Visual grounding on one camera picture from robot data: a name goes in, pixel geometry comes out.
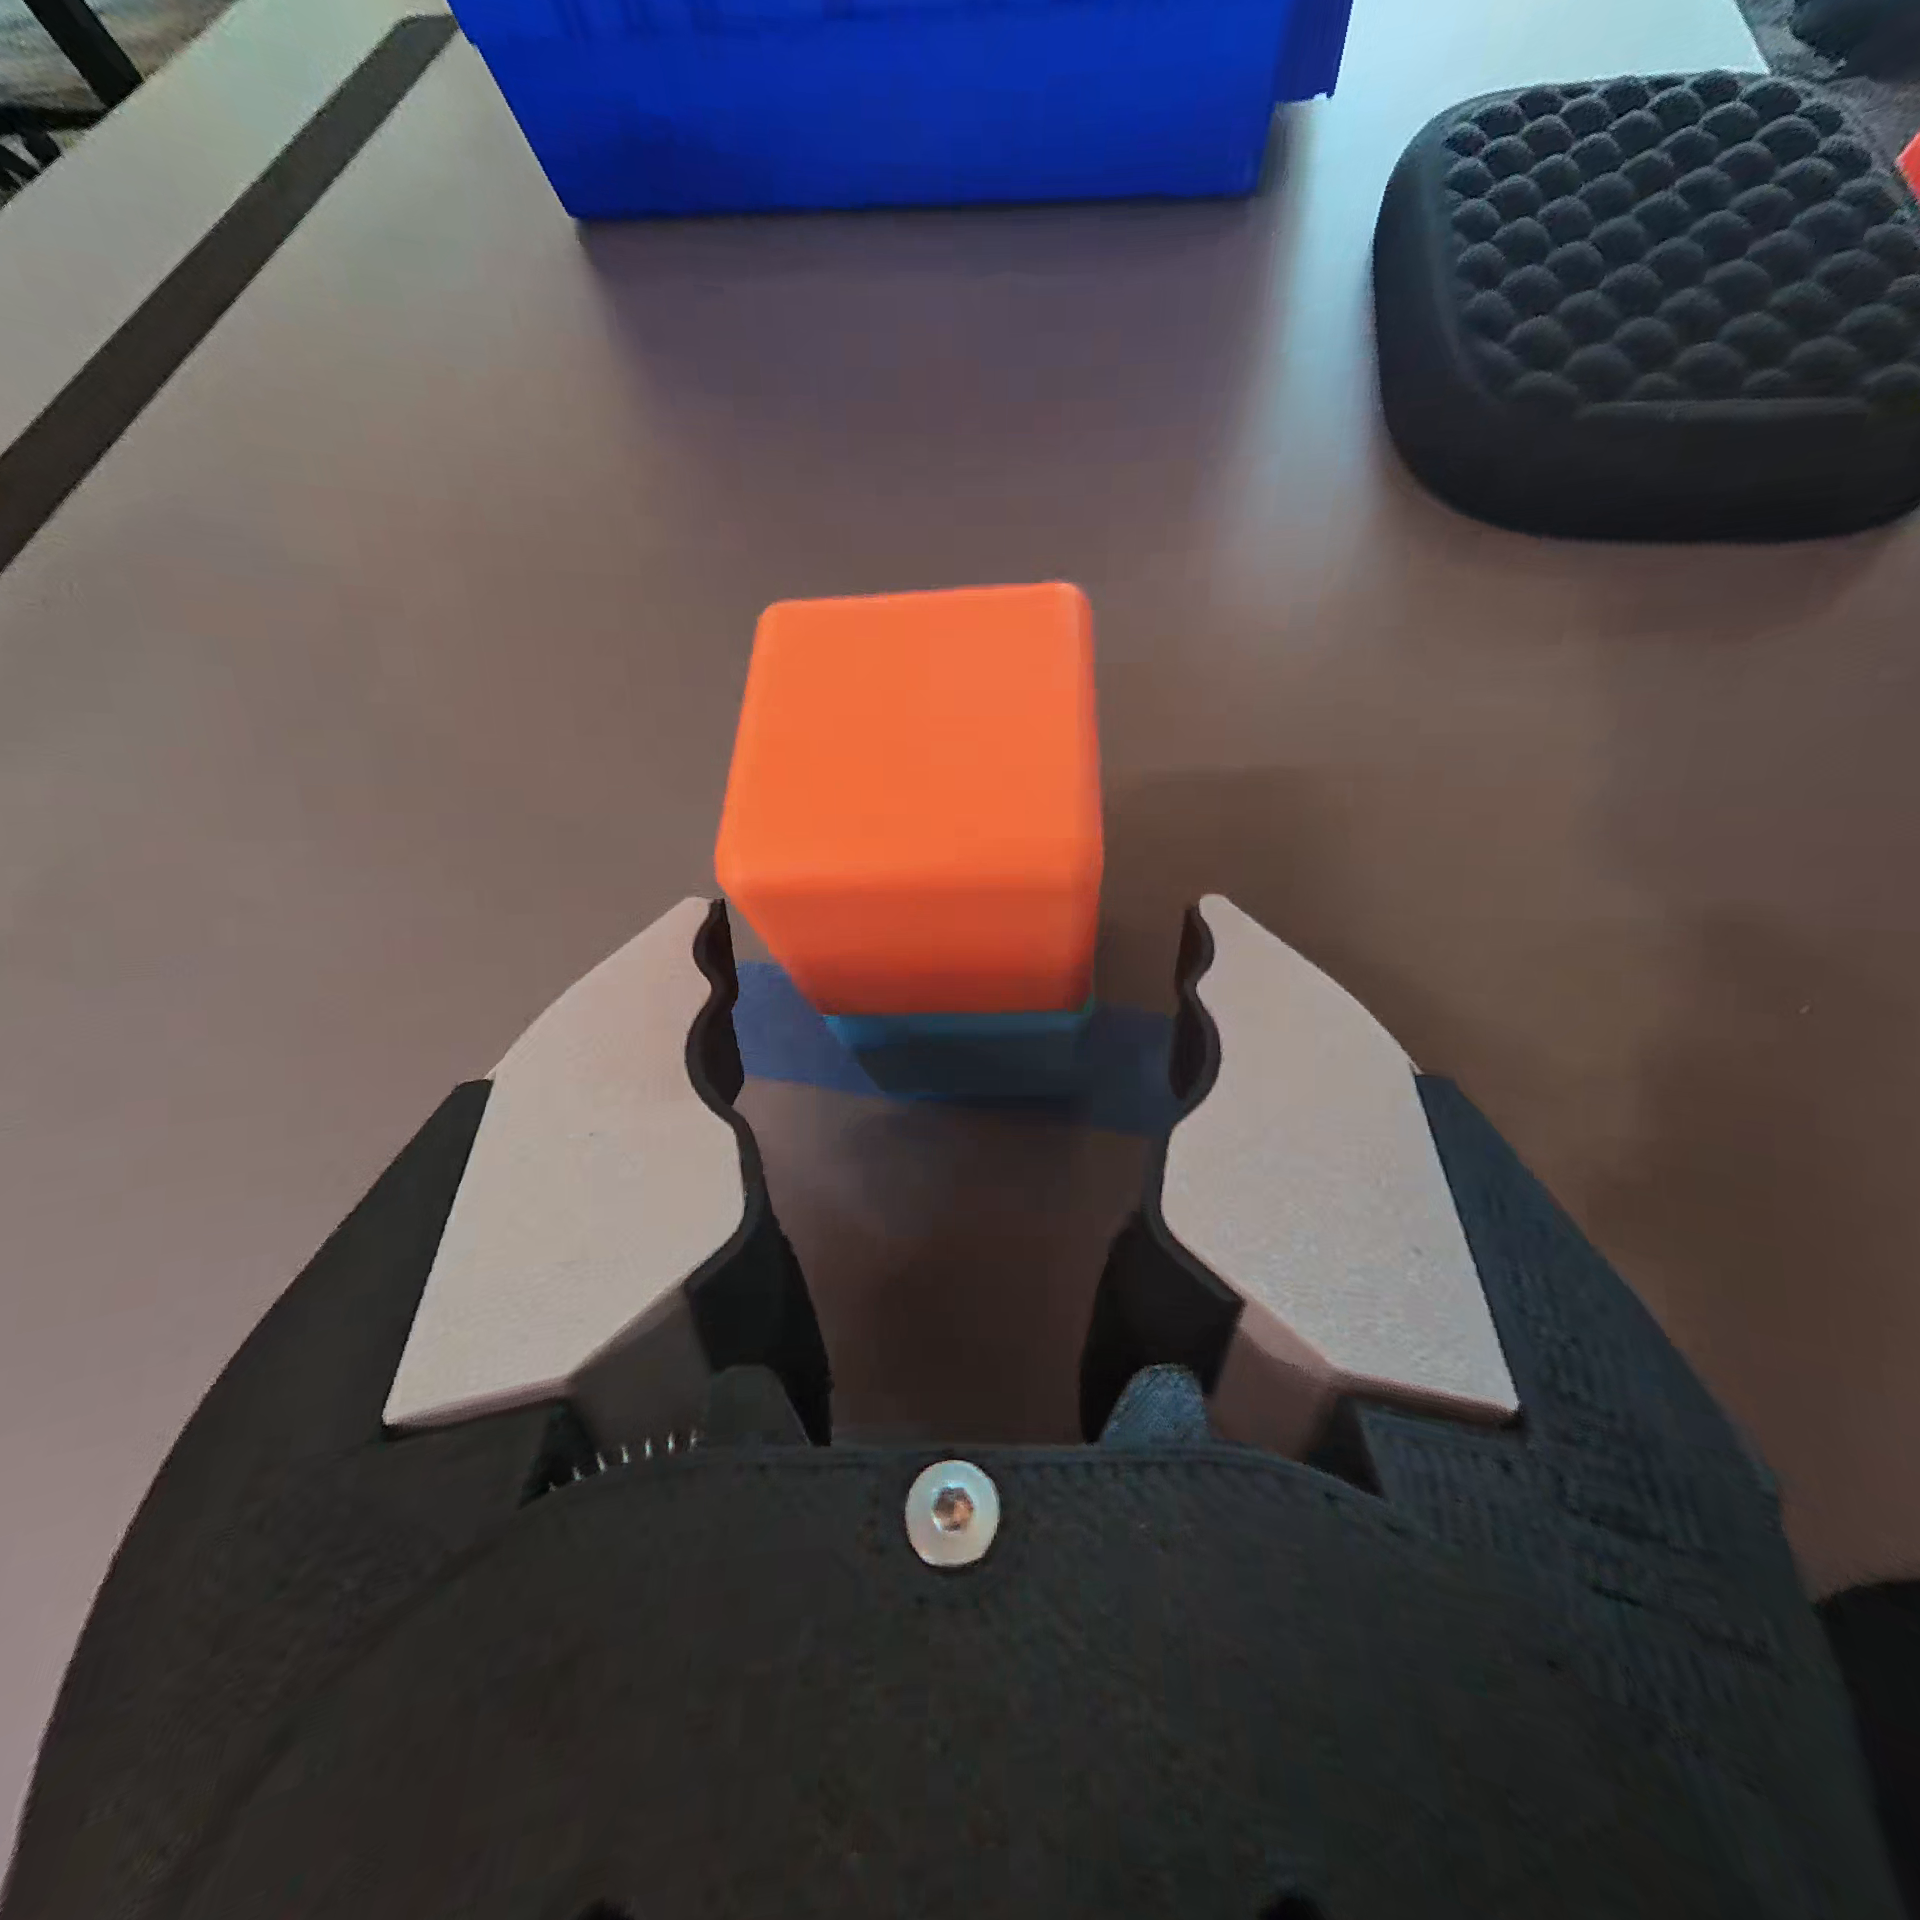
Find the black office chair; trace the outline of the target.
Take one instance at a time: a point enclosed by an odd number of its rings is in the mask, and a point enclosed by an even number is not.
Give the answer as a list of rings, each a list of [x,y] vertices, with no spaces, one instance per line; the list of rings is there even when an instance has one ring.
[[[3,5],[4,106],[99,115],[142,88],[133,56],[86,2]]]

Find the blue tape strip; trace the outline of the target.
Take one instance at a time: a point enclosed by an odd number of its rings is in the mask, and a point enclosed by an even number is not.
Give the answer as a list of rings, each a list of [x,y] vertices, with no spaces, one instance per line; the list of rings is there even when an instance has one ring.
[[[945,1102],[877,1093],[833,1042],[821,1016],[771,963],[741,970],[734,1008],[737,1051],[748,1076],[828,1093],[939,1102],[960,1109],[1040,1113],[1124,1137],[1155,1137],[1171,1128],[1181,1100],[1172,1085],[1172,1022],[1155,1011],[1095,998],[1085,1082],[1077,1097],[1053,1102]]]

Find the orange foam cube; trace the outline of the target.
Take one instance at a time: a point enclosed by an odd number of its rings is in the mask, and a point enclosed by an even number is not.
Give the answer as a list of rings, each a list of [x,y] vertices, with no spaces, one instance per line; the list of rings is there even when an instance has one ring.
[[[760,610],[713,869],[824,1018],[1078,1013],[1104,869],[1088,596]]]

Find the teal foam cube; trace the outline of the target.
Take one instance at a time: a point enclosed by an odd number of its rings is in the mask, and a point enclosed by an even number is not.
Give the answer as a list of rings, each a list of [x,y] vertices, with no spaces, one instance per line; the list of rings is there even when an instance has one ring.
[[[828,1016],[833,1042],[877,1093],[945,1102],[1078,1096],[1095,1001],[1045,1013]]]

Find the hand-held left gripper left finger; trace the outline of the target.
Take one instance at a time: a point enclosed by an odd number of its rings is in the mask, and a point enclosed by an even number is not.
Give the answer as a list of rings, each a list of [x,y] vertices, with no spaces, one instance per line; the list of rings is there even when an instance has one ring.
[[[603,1450],[660,1446],[734,1366],[795,1390],[795,1258],[734,1032],[728,912],[691,897],[491,1070],[387,1427],[566,1403]]]

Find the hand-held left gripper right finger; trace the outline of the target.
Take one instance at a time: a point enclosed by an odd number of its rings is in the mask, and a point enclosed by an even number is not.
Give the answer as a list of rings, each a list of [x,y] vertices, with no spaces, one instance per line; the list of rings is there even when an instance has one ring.
[[[1184,912],[1172,1118],[1095,1288],[1095,1429],[1184,1379],[1197,1432],[1315,1459],[1387,1409],[1521,1413],[1404,1045],[1228,897]]]

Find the blue plastic bin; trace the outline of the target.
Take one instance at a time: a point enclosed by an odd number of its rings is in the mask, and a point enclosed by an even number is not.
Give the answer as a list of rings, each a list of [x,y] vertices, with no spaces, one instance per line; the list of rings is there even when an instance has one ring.
[[[579,221],[1252,192],[1350,2],[452,2]]]

